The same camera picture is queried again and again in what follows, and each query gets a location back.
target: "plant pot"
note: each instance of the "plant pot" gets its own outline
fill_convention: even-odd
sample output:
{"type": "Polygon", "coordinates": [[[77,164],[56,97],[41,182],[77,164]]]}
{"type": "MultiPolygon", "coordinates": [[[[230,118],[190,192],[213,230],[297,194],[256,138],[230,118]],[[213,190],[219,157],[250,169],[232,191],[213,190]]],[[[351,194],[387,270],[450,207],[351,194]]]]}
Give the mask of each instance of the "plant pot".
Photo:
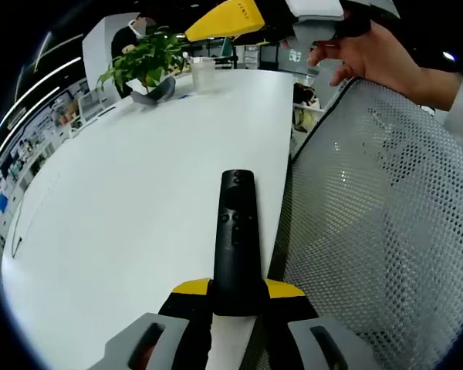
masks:
{"type": "MultiPolygon", "coordinates": [[[[132,87],[134,83],[127,83],[128,86],[132,87]]],[[[163,81],[151,91],[141,93],[140,89],[133,89],[130,93],[130,97],[136,103],[145,104],[147,106],[156,106],[158,103],[170,99],[175,93],[175,78],[172,75],[165,76],[163,81]]]]}

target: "human hand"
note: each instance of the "human hand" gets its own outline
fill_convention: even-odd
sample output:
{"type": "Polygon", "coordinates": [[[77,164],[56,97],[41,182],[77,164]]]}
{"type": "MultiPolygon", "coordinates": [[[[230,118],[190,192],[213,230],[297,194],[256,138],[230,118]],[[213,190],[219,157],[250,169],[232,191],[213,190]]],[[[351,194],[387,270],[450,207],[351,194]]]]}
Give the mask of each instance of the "human hand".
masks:
{"type": "Polygon", "coordinates": [[[359,37],[319,42],[310,53],[308,63],[317,65],[324,59],[341,59],[331,86],[346,78],[360,76],[389,87],[416,104],[448,110],[461,83],[453,73],[423,69],[382,25],[371,22],[371,29],[359,37]]]}
{"type": "Polygon", "coordinates": [[[132,50],[134,50],[136,48],[136,46],[134,44],[130,44],[130,45],[127,45],[126,47],[124,47],[122,49],[122,53],[123,54],[127,54],[128,52],[131,52],[132,50]]]}

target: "potted plant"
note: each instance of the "potted plant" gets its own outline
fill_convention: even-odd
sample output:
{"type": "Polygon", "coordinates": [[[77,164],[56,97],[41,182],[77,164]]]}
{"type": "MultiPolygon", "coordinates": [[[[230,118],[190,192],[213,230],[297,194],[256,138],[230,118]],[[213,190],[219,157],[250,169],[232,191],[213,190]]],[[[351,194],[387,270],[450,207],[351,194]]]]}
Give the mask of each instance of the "potted plant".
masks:
{"type": "Polygon", "coordinates": [[[113,83],[122,89],[124,83],[136,79],[151,99],[158,100],[163,95],[168,96],[168,91],[160,90],[172,89],[172,86],[174,90],[172,75],[181,71],[185,63],[181,51],[183,46],[176,35],[167,31],[167,27],[154,26],[139,40],[137,46],[113,59],[112,66],[99,77],[98,83],[103,89],[103,84],[108,79],[113,79],[113,83]],[[171,81],[163,86],[162,82],[167,79],[171,81]]]}

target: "finger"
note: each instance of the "finger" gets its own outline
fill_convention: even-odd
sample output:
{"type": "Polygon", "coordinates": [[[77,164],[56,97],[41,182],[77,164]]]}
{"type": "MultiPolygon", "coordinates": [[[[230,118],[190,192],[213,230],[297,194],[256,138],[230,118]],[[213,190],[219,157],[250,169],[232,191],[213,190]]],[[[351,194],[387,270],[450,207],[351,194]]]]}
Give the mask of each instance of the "finger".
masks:
{"type": "Polygon", "coordinates": [[[334,72],[333,78],[331,79],[331,86],[338,86],[344,79],[348,79],[355,76],[353,69],[346,63],[339,66],[334,72]]]}
{"type": "Polygon", "coordinates": [[[320,42],[318,46],[311,51],[308,63],[310,66],[317,66],[317,64],[324,59],[338,59],[340,55],[340,48],[337,44],[320,42]]]}

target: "clear plastic cup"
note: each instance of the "clear plastic cup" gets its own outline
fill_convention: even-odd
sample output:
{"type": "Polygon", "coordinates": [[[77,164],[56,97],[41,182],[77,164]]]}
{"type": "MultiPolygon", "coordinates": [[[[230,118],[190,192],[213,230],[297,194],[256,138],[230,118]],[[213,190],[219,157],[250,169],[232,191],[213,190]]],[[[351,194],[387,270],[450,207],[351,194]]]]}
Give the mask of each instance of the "clear plastic cup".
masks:
{"type": "Polygon", "coordinates": [[[198,94],[215,91],[215,61],[213,58],[195,57],[191,60],[191,69],[194,88],[198,94]]]}

